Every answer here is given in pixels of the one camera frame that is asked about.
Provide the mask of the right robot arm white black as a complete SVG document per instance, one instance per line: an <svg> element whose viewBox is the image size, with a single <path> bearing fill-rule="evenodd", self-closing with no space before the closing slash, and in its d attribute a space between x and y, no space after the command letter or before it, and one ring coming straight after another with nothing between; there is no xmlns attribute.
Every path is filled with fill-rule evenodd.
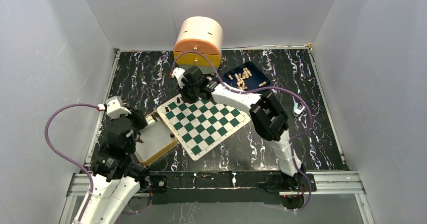
<svg viewBox="0 0 427 224"><path fill-rule="evenodd" d="M290 143L289 117L274 92L247 93L218 78L209 79L196 66L187 70L177 67L170 76L176 80L177 90L186 103L211 101L248 114L256 133L268 142L275 153L283 177L283 188L296 191L303 185L303 165Z"/></svg>

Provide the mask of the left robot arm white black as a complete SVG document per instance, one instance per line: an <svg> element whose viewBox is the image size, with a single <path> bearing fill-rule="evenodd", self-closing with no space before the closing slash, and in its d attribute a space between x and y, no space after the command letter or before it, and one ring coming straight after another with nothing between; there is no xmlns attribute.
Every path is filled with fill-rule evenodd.
<svg viewBox="0 0 427 224"><path fill-rule="evenodd" d="M132 162L140 131L147 120L140 110L106 107L102 143L89 171L89 188L73 223L115 223L131 197L150 187L144 169Z"/></svg>

